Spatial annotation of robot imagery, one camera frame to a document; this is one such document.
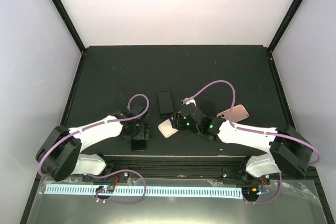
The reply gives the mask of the black phone with dual camera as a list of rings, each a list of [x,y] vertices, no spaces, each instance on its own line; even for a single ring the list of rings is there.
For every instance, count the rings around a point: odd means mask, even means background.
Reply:
[[[165,118],[174,112],[174,104],[170,91],[161,91],[157,94],[160,116]]]

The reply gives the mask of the pink phone case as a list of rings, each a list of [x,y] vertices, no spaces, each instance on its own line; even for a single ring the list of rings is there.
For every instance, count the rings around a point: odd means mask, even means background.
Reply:
[[[231,120],[233,123],[238,123],[249,117],[249,113],[241,104],[234,106],[232,109],[227,109],[225,111],[219,112],[217,114],[217,117],[228,120],[229,115],[231,115]]]

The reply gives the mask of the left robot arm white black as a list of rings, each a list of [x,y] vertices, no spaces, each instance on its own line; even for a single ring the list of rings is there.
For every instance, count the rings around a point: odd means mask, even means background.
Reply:
[[[125,112],[80,127],[55,127],[36,154],[38,173],[51,176],[59,182],[71,175],[90,175],[108,181],[113,169],[102,154],[84,154],[83,151],[108,138],[144,138],[141,121],[147,116],[148,107],[135,105]]]

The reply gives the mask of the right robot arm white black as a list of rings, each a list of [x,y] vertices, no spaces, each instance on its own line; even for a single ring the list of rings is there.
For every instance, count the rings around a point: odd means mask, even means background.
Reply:
[[[245,184],[274,173],[303,179],[313,153],[312,145],[288,124],[262,128],[231,123],[228,118],[203,113],[192,103],[173,113],[170,122],[176,130],[189,130],[212,141],[262,151],[262,155],[247,158],[238,171],[239,179]]]

